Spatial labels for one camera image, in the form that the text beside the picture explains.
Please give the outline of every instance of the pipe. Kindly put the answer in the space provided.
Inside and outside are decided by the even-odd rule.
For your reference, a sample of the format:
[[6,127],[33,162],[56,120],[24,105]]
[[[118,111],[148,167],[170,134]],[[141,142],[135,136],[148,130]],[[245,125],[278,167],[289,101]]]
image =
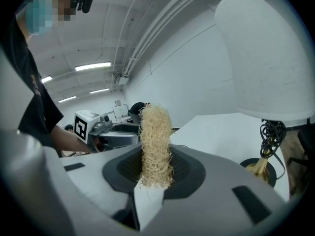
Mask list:
[[[150,34],[150,32],[152,31],[152,29],[156,26],[156,24],[159,22],[159,20],[167,13],[167,11],[177,2],[178,0],[171,0],[167,6],[158,14],[158,16],[153,20],[153,22],[150,24],[150,26],[148,27],[148,29],[146,30],[146,32],[144,33],[144,35],[142,36],[142,38],[140,39],[136,49],[133,51],[132,54],[132,58],[135,58],[139,48],[142,46],[142,43],[145,41],[145,39],[147,38],[147,36]],[[125,74],[128,73],[128,70],[130,68],[132,60],[129,60]]]
[[64,79],[75,77],[75,76],[77,76],[79,74],[86,74],[86,73],[90,73],[90,72],[93,72],[93,71],[98,71],[98,70],[101,70],[101,69],[103,69],[104,71],[107,71],[107,69],[111,68],[112,66],[113,65],[105,67],[105,68],[96,68],[96,69],[83,70],[83,71],[80,71],[80,73],[78,73],[76,70],[71,71],[71,72],[62,73],[62,74],[59,74],[57,76],[54,76],[51,81],[48,81],[46,83],[49,84],[49,83],[57,82],[57,81],[60,81],[60,80],[64,80]]
[[117,57],[117,51],[118,51],[118,47],[119,47],[119,42],[120,42],[120,39],[121,39],[122,34],[123,34],[123,30],[124,30],[124,27],[125,27],[125,24],[126,24],[126,21],[127,21],[127,17],[128,17],[128,15],[129,15],[129,13],[130,13],[130,11],[131,11],[131,8],[132,8],[132,6],[133,6],[133,4],[134,4],[135,1],[136,1],[136,0],[133,0],[132,3],[131,3],[131,5],[130,5],[130,7],[129,7],[129,10],[128,10],[126,16],[125,16],[125,20],[124,20],[122,29],[121,29],[120,34],[119,34],[118,43],[117,43],[117,47],[116,47],[116,51],[115,51],[115,57],[114,57],[112,83],[111,83],[111,87],[110,87],[111,90],[112,90],[112,85],[113,85],[114,71],[115,71],[115,63],[116,63],[116,57]]
[[143,51],[146,50],[148,48],[148,43],[150,42],[150,40],[152,39],[152,37],[156,36],[156,32],[159,30],[159,28],[161,26],[163,26],[163,28],[167,25],[167,24],[164,24],[166,21],[170,21],[170,19],[173,19],[174,18],[174,14],[179,11],[181,11],[184,6],[186,4],[186,6],[191,3],[193,0],[183,0],[181,2],[178,3],[178,5],[176,5],[167,15],[165,18],[163,18],[163,20],[161,20],[158,24],[157,27],[155,27],[155,29],[153,30],[153,32],[151,33],[151,37],[147,39],[147,41],[145,42],[145,44],[142,46],[141,50],[139,51],[139,55],[137,56],[137,58],[139,59],[140,56],[143,54]]
[[171,13],[168,13],[168,18],[166,18],[166,20],[163,20],[163,22],[159,25],[159,27],[157,28],[158,30],[155,30],[154,33],[155,35],[152,36],[150,39],[149,39],[149,42],[147,41],[146,42],[146,45],[144,45],[142,48],[141,48],[141,52],[139,53],[139,55],[137,56],[137,58],[135,60],[130,60],[130,63],[133,62],[131,68],[129,69],[128,71],[128,74],[127,74],[127,69],[126,69],[126,73],[127,75],[130,74],[130,72],[132,71],[132,69],[135,67],[136,63],[138,62],[138,60],[140,59],[140,57],[143,55],[143,53],[147,50],[147,48],[151,45],[151,43],[156,39],[156,37],[160,34],[160,32],[165,28],[165,26],[181,11],[183,10],[187,5],[189,5],[192,1],[194,0],[184,0],[185,3],[181,2],[182,5],[181,6],[177,6],[175,9],[177,9],[176,11],[173,9],[171,11]]
[[108,17],[109,11],[110,11],[110,7],[111,7],[111,3],[108,4],[107,11],[106,11],[106,15],[105,15],[105,20],[104,20],[103,35],[102,35],[102,53],[101,53],[102,55],[104,54],[104,52],[103,52],[104,43],[105,43],[104,36],[105,36],[105,32],[106,32],[107,17]]
[[139,28],[140,28],[140,26],[141,26],[141,24],[142,24],[142,21],[144,20],[144,18],[147,16],[147,14],[149,13],[149,11],[151,10],[151,8],[155,5],[155,3],[156,3],[157,1],[158,1],[158,0],[155,0],[155,1],[150,5],[149,9],[146,11],[146,13],[143,15],[142,19],[140,20],[140,23],[138,24],[137,29],[136,29],[135,32],[133,33],[132,38],[131,38],[131,41],[130,41],[130,44],[128,45],[128,48],[127,48],[127,50],[126,50],[126,54],[125,54],[124,59],[123,59],[123,66],[122,66],[122,68],[121,68],[121,70],[120,70],[120,73],[122,72],[122,69],[124,68],[124,66],[125,66],[125,64],[126,64],[126,59],[127,59],[128,55],[129,55],[129,52],[130,52],[131,47],[132,47],[132,44],[133,44],[133,42],[134,42],[134,38],[135,38],[135,36],[136,36],[137,33],[138,33],[138,30],[139,30]]

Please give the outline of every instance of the face mask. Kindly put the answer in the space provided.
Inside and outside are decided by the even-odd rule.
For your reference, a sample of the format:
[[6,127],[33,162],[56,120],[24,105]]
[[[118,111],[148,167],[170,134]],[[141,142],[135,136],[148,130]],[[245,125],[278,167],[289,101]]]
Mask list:
[[58,12],[53,9],[52,0],[32,0],[26,7],[26,28],[32,35],[51,32],[51,26],[58,22]]

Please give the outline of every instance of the white box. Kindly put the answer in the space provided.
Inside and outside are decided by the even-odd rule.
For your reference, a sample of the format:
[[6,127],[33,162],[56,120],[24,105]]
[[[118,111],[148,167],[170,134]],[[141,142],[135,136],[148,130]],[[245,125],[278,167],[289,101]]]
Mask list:
[[118,84],[119,85],[124,85],[128,82],[129,78],[124,78],[124,77],[120,77]]
[[88,144],[88,134],[95,123],[100,122],[100,115],[90,110],[81,110],[74,114],[73,133],[85,144]]

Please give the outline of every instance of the white rounded cover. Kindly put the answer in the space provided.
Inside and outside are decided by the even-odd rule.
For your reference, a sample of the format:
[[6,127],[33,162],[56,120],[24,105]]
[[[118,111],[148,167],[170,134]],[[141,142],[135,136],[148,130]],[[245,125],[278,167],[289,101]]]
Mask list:
[[314,50],[304,49],[313,43],[303,45],[297,30],[264,0],[222,0],[215,21],[241,113],[282,121],[315,114]]

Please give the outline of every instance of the floor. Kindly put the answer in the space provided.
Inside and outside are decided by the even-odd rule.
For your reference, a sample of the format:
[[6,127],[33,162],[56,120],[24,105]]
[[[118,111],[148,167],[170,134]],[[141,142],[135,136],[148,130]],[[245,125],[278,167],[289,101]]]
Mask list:
[[304,155],[304,150],[300,144],[297,134],[298,130],[287,132],[286,137],[280,147],[286,163],[289,178],[290,197],[301,195],[308,181],[308,176],[302,179],[302,176],[306,171],[305,166],[295,162],[292,162],[290,165],[287,164],[289,157],[307,159],[307,156]]

